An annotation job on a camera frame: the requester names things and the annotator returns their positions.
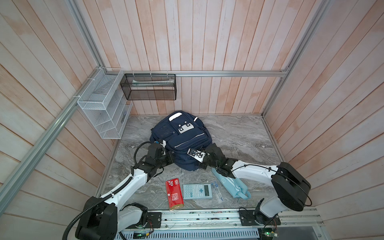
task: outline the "navy backpack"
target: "navy backpack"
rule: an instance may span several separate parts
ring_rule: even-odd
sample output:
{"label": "navy backpack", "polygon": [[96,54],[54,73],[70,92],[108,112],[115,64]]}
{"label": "navy backpack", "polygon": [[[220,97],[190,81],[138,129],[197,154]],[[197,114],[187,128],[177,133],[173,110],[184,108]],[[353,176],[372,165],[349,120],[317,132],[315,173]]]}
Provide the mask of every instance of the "navy backpack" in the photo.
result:
{"label": "navy backpack", "polygon": [[165,148],[174,152],[174,163],[194,171],[199,168],[198,160],[188,155],[189,149],[201,150],[212,143],[211,135],[203,122],[184,111],[176,111],[161,120],[152,130],[150,142],[166,142]]}

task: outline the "aluminum frame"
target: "aluminum frame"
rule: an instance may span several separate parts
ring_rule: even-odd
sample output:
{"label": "aluminum frame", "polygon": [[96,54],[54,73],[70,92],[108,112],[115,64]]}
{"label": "aluminum frame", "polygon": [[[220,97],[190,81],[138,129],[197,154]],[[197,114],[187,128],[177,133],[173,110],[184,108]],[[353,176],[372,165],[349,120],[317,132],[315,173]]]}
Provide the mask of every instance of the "aluminum frame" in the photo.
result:
{"label": "aluminum frame", "polygon": [[[249,228],[242,226],[238,208],[236,209],[181,209],[181,210],[150,210],[161,212],[161,226],[157,230],[186,229],[230,229]],[[315,207],[305,207],[303,211],[286,210],[279,213],[279,227],[325,226]],[[252,226],[263,228],[264,225]]]}
{"label": "aluminum frame", "polygon": [[[266,108],[263,112],[263,116],[268,113],[271,105],[273,104],[274,99],[281,90],[284,82],[289,77],[290,72],[296,66],[296,63],[300,59],[305,50],[308,42],[313,37],[314,32],[316,31],[320,21],[325,15],[325,12],[330,7],[330,2],[332,0],[323,0],[319,9],[317,10],[314,18],[306,33],[301,40],[298,49],[295,51],[295,54],[290,61],[290,64],[285,71],[126,71],[125,73],[169,73],[176,74],[177,77],[257,77],[257,76],[270,76],[270,77],[282,77],[283,79],[278,83],[275,88],[271,98],[269,99]],[[100,57],[100,54],[95,46],[95,43],[92,39],[92,36],[89,33],[89,30],[85,24],[84,18],[79,11],[76,0],[67,0],[67,4],[70,7],[70,10],[75,17],[76,23],[78,24],[82,34],[84,35],[88,46],[90,47],[92,54],[94,55],[96,62],[99,64],[98,67],[104,67],[104,63]],[[92,78],[96,73],[96,69],[93,71],[89,78]],[[0,188],[0,216],[4,213],[5,209],[11,203],[13,198],[16,196],[18,191],[21,189],[25,181],[28,179],[30,174],[33,172],[41,158],[44,156],[46,151],[52,145],[53,141],[59,135],[61,130],[65,127],[69,119],[72,117],[72,114],[77,109],[78,104],[77,100],[79,95],[85,90],[88,86],[89,81],[83,84],[82,88],[76,93],[69,103],[63,108],[59,116],[55,121],[48,127],[44,134],[37,140],[36,144],[30,149],[26,156],[22,159],[21,163],[17,168],[12,172],[11,176],[5,181],[5,183]]]}
{"label": "aluminum frame", "polygon": [[312,40],[314,34],[316,33],[316,30],[318,29],[320,22],[323,20],[325,14],[327,13],[328,9],[331,6],[331,3],[333,0],[322,0],[320,3],[319,8],[317,9],[315,15],[313,16],[310,25],[308,26],[307,30],[305,31],[305,34],[303,38],[301,39],[294,55],[292,56],[292,59],[290,60],[287,68],[285,69],[286,75],[283,76],[282,79],[278,82],[277,86],[275,87],[271,97],[268,99],[267,104],[265,105],[264,111],[262,112],[262,116],[266,116],[268,114],[268,111],[271,109],[273,102],[276,100],[277,96],[279,95],[281,89],[283,88],[286,80],[289,78],[290,73],[297,65],[298,61],[302,57],[305,49],[308,46],[308,43]]}
{"label": "aluminum frame", "polygon": [[262,116],[262,122],[263,122],[265,130],[266,130],[266,132],[267,132],[267,134],[269,136],[269,139],[272,142],[272,145],[275,147],[275,151],[277,153],[277,157],[279,158],[280,161],[285,162],[285,158],[284,158],[283,153],[281,152],[279,144],[277,144],[276,138],[273,135],[273,133],[271,131],[271,128],[269,127],[268,123],[266,122],[266,120],[265,120],[265,118],[263,116]]}
{"label": "aluminum frame", "polygon": [[[98,69],[93,70],[91,76],[96,74]],[[11,176],[7,178],[0,188],[0,216],[19,192],[25,181],[31,175],[37,164],[45,155],[59,133],[63,130],[73,113],[77,110],[77,100],[92,80],[86,81],[77,91],[75,96],[67,103],[55,121],[47,128],[43,135],[36,141],[36,144],[28,151],[22,161],[18,164]]]}
{"label": "aluminum frame", "polygon": [[99,186],[97,187],[96,193],[94,195],[95,197],[100,197],[103,194],[102,191],[104,190],[105,185],[107,184],[108,176],[109,176],[109,173],[111,172],[111,169],[112,169],[113,160],[115,159],[116,154],[118,152],[120,141],[121,141],[121,139],[117,139],[115,144],[113,145],[111,154],[110,154],[109,159],[108,159],[107,166],[105,166],[105,168],[104,168],[104,172],[103,172],[103,175],[101,177],[101,181],[100,181]]}
{"label": "aluminum frame", "polygon": [[222,71],[123,71],[129,74],[175,74],[176,77],[284,77],[282,70]]}

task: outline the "reflective stripe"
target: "reflective stripe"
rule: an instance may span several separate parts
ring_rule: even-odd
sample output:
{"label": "reflective stripe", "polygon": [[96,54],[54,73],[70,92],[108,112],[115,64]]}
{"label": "reflective stripe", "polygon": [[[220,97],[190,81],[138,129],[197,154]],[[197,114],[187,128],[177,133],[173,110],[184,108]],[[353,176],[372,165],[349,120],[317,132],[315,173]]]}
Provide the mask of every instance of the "reflective stripe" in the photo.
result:
{"label": "reflective stripe", "polygon": [[[189,141],[191,141],[192,139],[194,139],[195,137],[198,137],[198,136],[201,136],[201,135],[204,135],[205,133],[202,133],[202,134],[199,134],[199,135],[197,135],[197,136],[194,136],[193,138],[191,138],[190,140],[188,140],[188,141],[186,141],[186,142],[189,142]],[[179,145],[177,145],[177,146],[175,146],[175,147],[179,147],[180,145],[183,145],[184,143],[186,143],[186,142],[183,142],[183,143],[180,143]]]}
{"label": "reflective stripe", "polygon": [[227,177],[227,180],[229,183],[231,183],[233,185],[233,187],[235,188],[236,191],[240,191],[240,187],[239,186],[236,186],[235,184],[235,180],[233,180],[232,178],[230,177]]}

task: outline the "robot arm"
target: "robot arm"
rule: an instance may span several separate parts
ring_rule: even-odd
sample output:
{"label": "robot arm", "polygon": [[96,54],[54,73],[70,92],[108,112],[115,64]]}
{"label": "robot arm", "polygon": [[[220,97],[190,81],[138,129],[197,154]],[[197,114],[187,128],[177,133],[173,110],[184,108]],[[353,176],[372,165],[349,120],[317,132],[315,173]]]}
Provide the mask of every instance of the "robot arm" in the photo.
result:
{"label": "robot arm", "polygon": [[[211,166],[224,177],[246,178],[274,187],[276,194],[266,200],[262,199],[254,211],[258,223],[266,225],[277,213],[287,209],[303,210],[311,186],[290,164],[282,162],[278,166],[262,166],[226,158],[216,144],[211,144],[204,152],[204,159],[199,160],[201,168]],[[113,239],[116,233],[130,225],[145,225],[146,207],[138,203],[123,206],[137,189],[158,175],[159,168],[172,164],[173,158],[172,152],[167,152],[163,145],[151,144],[145,160],[131,167],[133,175],[128,175],[101,198],[91,197],[86,202],[84,210],[87,211],[77,216],[80,222],[76,238],[107,240],[112,236]]]}
{"label": "robot arm", "polygon": [[209,145],[205,152],[200,167],[211,166],[224,177],[246,178],[274,187],[276,194],[266,200],[262,199],[255,209],[258,223],[267,224],[277,213],[287,209],[304,209],[311,185],[289,163],[262,166],[226,158],[214,143]]}

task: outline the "red box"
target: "red box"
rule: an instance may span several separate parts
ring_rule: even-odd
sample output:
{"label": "red box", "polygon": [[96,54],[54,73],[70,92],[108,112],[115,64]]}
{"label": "red box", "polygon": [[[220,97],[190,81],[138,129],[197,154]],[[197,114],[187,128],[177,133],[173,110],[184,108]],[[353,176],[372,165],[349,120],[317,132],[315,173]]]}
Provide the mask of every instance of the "red box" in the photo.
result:
{"label": "red box", "polygon": [[183,196],[181,195],[180,182],[178,178],[166,181],[169,210],[184,207]]}

